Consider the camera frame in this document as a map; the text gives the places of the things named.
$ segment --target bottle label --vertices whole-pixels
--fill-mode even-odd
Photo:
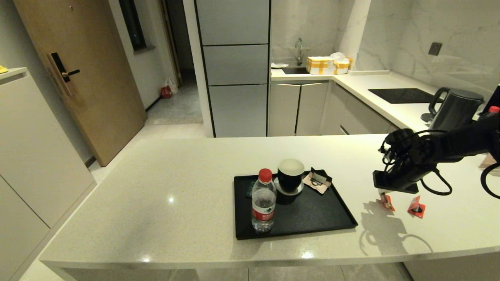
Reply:
[[[251,215],[259,221],[269,221],[275,216],[275,206],[262,208],[252,202]]]

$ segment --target red bottle cap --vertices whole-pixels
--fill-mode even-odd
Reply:
[[[258,179],[263,183],[268,183],[273,179],[273,172],[270,169],[260,169]]]
[[[488,111],[491,112],[491,113],[498,113],[498,112],[500,112],[500,107],[498,107],[498,106],[490,106]]]

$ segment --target faucet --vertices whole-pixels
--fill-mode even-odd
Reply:
[[[295,49],[298,48],[298,57],[297,57],[297,65],[300,66],[302,64],[302,38],[298,38],[297,42],[295,42]]]

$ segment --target electrical outlet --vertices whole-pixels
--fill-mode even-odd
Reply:
[[[432,42],[429,49],[429,55],[437,56],[441,50],[442,43]]]

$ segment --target kitchen counter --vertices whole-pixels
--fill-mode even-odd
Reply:
[[[285,74],[281,69],[271,69],[271,81],[318,80],[334,81],[401,129],[410,128],[414,131],[428,129],[426,123],[420,119],[420,115],[422,115],[422,113],[429,112],[428,103],[391,104],[383,98],[370,92],[369,89],[418,88],[424,92],[434,95],[438,90],[437,87],[429,86],[398,73],[386,70],[352,71],[348,74],[336,75],[314,75]]]
[[[41,255],[54,270],[182,269],[388,263],[500,251],[500,200],[480,185],[484,155],[438,165],[453,186],[392,192],[376,202],[385,134],[160,139],[138,144],[80,206]],[[236,240],[233,177],[277,171],[284,158],[324,169],[359,223],[354,229]],[[434,175],[425,178],[446,187]],[[488,177],[491,187],[500,177]]]

